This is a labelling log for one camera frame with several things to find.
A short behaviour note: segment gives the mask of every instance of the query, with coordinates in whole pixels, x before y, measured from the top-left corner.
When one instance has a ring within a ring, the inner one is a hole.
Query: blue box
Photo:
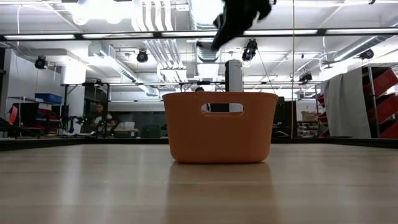
[[[62,104],[62,97],[51,93],[35,93],[35,98],[42,99],[48,103]]]

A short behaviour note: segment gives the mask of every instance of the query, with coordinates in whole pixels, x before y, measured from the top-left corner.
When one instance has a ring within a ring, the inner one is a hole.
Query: basket handle cutout
[[[244,106],[240,103],[205,103],[200,108],[205,116],[242,116]]]

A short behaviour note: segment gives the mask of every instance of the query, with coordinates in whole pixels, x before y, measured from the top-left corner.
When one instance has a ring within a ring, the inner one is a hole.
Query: ceiling light
[[[243,85],[260,85],[261,82],[244,82]]]
[[[153,103],[153,102],[162,102],[163,100],[112,100],[112,103]]]
[[[136,86],[135,83],[110,83],[110,86]]]
[[[371,28],[371,29],[328,29],[327,34],[381,34],[398,33],[398,28]]]
[[[304,35],[316,34],[318,31],[315,29],[310,30],[247,30],[244,32],[245,36],[250,35]]]
[[[136,32],[130,34],[83,34],[85,39],[127,39],[127,38],[150,38],[153,33],[149,32]]]
[[[166,85],[180,85],[180,83],[138,83],[138,85],[162,85],[162,86],[166,86]]]
[[[5,35],[7,40],[72,40],[73,34],[52,34],[52,35]]]
[[[214,37],[217,31],[183,31],[183,32],[163,32],[163,37]]]

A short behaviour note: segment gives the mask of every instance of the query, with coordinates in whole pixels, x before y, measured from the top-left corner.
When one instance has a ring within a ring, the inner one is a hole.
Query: orange plastic basket
[[[184,163],[261,162],[269,154],[278,96],[271,93],[171,93],[163,96],[170,151]],[[207,103],[243,112],[203,113]]]

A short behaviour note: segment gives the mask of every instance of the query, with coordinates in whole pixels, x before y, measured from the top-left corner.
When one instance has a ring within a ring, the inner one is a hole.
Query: gray curtain
[[[362,86],[362,69],[322,83],[330,136],[371,138]]]

